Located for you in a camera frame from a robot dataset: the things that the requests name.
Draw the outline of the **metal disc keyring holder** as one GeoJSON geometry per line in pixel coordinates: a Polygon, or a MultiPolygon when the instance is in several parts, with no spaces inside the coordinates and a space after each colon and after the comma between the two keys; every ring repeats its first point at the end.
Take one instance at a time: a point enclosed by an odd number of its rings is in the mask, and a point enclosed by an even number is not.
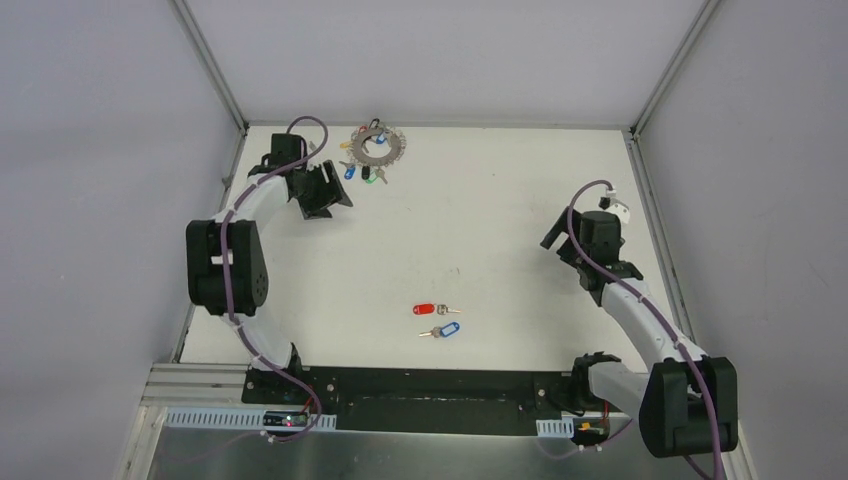
{"type": "Polygon", "coordinates": [[[344,168],[343,178],[351,180],[358,176],[366,184],[387,184],[386,170],[401,160],[406,147],[404,133],[378,118],[355,127],[350,138],[340,144],[347,155],[339,161],[344,168]]]}

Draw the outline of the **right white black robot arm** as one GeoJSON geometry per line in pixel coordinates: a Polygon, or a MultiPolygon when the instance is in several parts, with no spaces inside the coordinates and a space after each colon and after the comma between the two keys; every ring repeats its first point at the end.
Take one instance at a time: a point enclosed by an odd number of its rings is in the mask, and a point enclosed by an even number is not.
{"type": "Polygon", "coordinates": [[[642,272],[620,259],[622,223],[608,210],[564,209],[540,245],[579,275],[580,286],[623,330],[649,371],[612,354],[575,359],[564,404],[585,411],[610,404],[633,418],[656,458],[733,451],[738,435],[737,371],[708,355],[676,326],[658,319],[642,272]]]}

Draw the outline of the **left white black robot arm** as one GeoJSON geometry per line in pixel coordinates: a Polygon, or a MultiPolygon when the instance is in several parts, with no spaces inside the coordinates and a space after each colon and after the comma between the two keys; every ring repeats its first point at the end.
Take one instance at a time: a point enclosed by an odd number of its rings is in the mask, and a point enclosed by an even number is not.
{"type": "Polygon", "coordinates": [[[273,134],[269,152],[233,202],[210,219],[190,221],[185,230],[191,302],[235,331],[253,368],[276,368],[266,389],[286,405],[303,396],[305,378],[290,368],[295,345],[266,305],[271,286],[261,233],[289,202],[305,220],[329,219],[332,207],[354,205],[333,162],[310,166],[313,155],[302,136],[273,134]]]}

